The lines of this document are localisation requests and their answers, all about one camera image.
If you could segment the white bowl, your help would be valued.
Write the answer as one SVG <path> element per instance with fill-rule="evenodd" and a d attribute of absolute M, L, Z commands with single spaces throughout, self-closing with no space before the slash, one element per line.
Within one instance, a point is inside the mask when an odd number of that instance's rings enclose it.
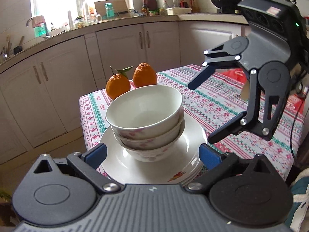
<path fill-rule="evenodd" d="M 182 94 L 173 87 L 144 86 L 116 98 L 106 111 L 106 120 L 124 138 L 153 138 L 178 124 L 182 102 Z"/>
<path fill-rule="evenodd" d="M 161 134 L 160 136 L 154 138 L 147 138 L 143 140 L 133 140 L 128 139 L 116 134 L 116 131 L 112 128 L 113 135 L 118 141 L 121 141 L 125 147 L 133 150 L 153 150 L 158 149 L 163 146 L 172 143 L 173 141 L 177 140 L 182 135 L 182 125 L 184 123 L 184 109 L 183 107 L 180 108 L 180 118 L 178 123 L 175 127 L 173 127 L 168 132 Z"/>
<path fill-rule="evenodd" d="M 184 132 L 185 129 L 185 121 L 182 125 L 182 130 Z M 128 147 L 125 147 L 121 143 L 121 141 L 116 141 L 118 144 L 120 144 L 128 153 L 130 156 L 132 156 L 134 159 L 141 161 L 141 162 L 156 162 L 165 159 L 166 157 L 170 156 L 172 152 L 174 151 L 174 148 L 170 148 L 176 141 L 179 140 L 179 138 L 172 143 L 169 143 L 166 146 L 163 146 L 158 149 L 153 149 L 153 150 L 133 150 L 129 149 Z"/>

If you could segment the large white fruit-print plate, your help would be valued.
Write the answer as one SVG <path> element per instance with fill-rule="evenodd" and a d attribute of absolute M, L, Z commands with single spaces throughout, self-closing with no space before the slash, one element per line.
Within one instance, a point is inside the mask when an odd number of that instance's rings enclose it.
<path fill-rule="evenodd" d="M 180 184 L 181 186 L 186 186 L 188 185 L 190 182 L 192 182 L 201 172 L 202 168 L 203 168 L 204 164 L 202 161 L 199 162 L 198 166 L 196 167 L 196 169 L 193 171 L 193 173 L 184 181 L 182 181 Z"/>

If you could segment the patterned tablecloth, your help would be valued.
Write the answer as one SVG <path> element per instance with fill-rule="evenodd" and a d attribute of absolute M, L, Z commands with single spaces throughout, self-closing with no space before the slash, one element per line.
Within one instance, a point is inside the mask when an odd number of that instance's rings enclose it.
<path fill-rule="evenodd" d="M 157 74 L 158 84 L 176 88 L 183 96 L 184 110 L 204 128 L 209 135 L 239 112 L 247 109 L 240 98 L 243 84 L 221 73 L 214 73 L 198 89 L 191 91 L 187 83 L 199 73 L 194 64 L 170 69 Z M 109 127 L 105 113 L 112 100 L 105 90 L 83 95 L 79 99 L 81 125 L 87 150 L 99 144 L 103 132 Z M 270 141 L 248 132 L 230 135 L 213 145 L 220 152 L 233 152 L 241 158 L 264 154 L 283 179 L 287 179 L 294 163 L 293 155 L 301 144 L 304 116 L 300 108 L 295 111 L 285 107 L 277 130 Z"/>

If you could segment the bumpy orange without leaf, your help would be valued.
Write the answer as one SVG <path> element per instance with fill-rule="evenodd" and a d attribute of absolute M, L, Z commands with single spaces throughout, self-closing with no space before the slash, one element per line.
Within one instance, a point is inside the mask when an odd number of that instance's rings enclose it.
<path fill-rule="evenodd" d="M 157 84 L 157 74 L 148 63 L 140 63 L 134 71 L 133 82 L 135 87 Z"/>

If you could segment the red snack gift box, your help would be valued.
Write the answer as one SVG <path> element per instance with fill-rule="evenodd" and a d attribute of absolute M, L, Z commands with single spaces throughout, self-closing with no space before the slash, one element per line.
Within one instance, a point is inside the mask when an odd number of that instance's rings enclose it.
<path fill-rule="evenodd" d="M 221 74 L 234 79 L 240 83 L 243 84 L 243 87 L 241 89 L 240 98 L 242 100 L 248 100 L 249 97 L 249 82 L 247 81 L 247 78 L 244 74 L 244 72 L 241 69 L 229 69 L 227 71 L 221 72 Z M 292 94 L 289 96 L 287 107 L 289 109 L 297 111 L 300 108 L 300 113 L 303 113 L 304 110 L 304 99 L 301 99 L 300 96 L 297 96 L 296 94 Z"/>

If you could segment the black wok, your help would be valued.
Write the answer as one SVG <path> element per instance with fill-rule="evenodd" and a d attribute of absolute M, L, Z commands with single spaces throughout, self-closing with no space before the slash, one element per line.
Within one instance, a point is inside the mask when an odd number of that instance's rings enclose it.
<path fill-rule="evenodd" d="M 221 10 L 222 14 L 237 14 L 241 0 L 211 0 L 212 4 Z"/>

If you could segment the white rectangular container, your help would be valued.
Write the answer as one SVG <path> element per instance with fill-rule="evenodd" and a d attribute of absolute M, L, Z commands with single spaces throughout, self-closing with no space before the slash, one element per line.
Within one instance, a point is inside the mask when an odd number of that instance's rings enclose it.
<path fill-rule="evenodd" d="M 183 15 L 183 14 L 191 14 L 192 9 L 186 7 L 170 7 L 166 9 L 168 15 Z"/>

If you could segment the orange with leaf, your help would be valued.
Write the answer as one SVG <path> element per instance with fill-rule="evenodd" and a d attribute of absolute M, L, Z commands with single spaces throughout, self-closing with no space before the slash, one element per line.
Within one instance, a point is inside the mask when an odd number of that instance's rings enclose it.
<path fill-rule="evenodd" d="M 130 81 L 127 72 L 132 68 L 133 66 L 124 69 L 113 69 L 110 67 L 113 75 L 107 81 L 106 93 L 112 100 L 130 91 Z"/>

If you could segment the dark soy sauce bottle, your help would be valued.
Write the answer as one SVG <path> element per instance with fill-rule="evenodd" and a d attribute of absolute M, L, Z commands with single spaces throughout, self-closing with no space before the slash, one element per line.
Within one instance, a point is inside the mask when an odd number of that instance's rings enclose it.
<path fill-rule="evenodd" d="M 148 16 L 149 15 L 149 8 L 147 6 L 147 2 L 146 0 L 143 0 L 143 4 L 142 4 L 142 8 L 141 8 L 142 14 L 144 16 Z"/>

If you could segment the knife block with knives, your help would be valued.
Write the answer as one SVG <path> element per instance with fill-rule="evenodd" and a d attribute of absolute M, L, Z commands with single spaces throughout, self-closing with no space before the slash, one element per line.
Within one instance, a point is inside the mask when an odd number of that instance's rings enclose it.
<path fill-rule="evenodd" d="M 145 0 L 145 2 L 150 11 L 158 9 L 157 0 Z"/>

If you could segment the wooden cutting board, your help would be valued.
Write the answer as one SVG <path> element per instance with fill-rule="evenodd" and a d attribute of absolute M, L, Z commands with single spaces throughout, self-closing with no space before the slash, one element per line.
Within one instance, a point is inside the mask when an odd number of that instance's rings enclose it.
<path fill-rule="evenodd" d="M 106 0 L 94 2 L 97 14 L 103 19 L 131 17 L 125 0 Z"/>

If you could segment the teal bottle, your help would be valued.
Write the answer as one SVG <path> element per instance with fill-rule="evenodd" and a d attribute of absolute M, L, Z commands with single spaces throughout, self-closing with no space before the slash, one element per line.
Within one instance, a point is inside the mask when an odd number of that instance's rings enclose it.
<path fill-rule="evenodd" d="M 105 3 L 105 10 L 107 19 L 114 18 L 115 13 L 112 3 Z"/>

